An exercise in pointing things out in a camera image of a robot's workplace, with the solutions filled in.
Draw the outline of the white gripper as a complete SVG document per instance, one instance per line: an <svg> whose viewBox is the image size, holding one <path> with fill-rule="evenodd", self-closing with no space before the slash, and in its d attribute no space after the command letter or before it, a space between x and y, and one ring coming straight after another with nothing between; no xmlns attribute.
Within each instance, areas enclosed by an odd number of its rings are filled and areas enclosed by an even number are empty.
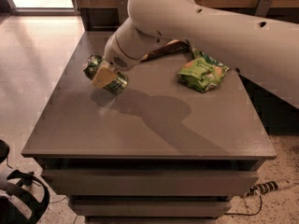
<svg viewBox="0 0 299 224"><path fill-rule="evenodd" d="M140 33L121 35L114 33L107 41L102 61L93 77L92 84L99 89L104 88L118 76L117 69L129 71L140 64L145 55L146 36Z"/></svg>

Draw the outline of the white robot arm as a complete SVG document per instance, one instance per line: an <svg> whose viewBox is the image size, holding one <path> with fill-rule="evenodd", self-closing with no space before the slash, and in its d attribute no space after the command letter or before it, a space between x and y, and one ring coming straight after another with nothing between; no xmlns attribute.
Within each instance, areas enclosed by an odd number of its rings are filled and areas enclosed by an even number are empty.
<svg viewBox="0 0 299 224"><path fill-rule="evenodd" d="M194 0L128 0L128 18L103 58L128 71L144 55L177 39L299 107L299 25L221 11Z"/></svg>

